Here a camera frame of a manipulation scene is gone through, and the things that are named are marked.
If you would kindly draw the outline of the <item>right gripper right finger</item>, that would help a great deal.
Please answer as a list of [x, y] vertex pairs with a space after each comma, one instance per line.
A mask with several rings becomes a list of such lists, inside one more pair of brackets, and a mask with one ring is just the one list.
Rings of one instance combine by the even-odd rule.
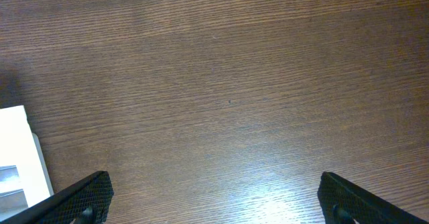
[[317, 195], [326, 224], [428, 224], [333, 172], [322, 173]]

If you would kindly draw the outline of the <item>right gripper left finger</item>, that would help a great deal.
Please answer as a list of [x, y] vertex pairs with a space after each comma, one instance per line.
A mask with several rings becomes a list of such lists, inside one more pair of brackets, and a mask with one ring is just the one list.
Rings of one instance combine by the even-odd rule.
[[97, 171], [2, 224], [102, 224], [114, 195], [107, 171]]

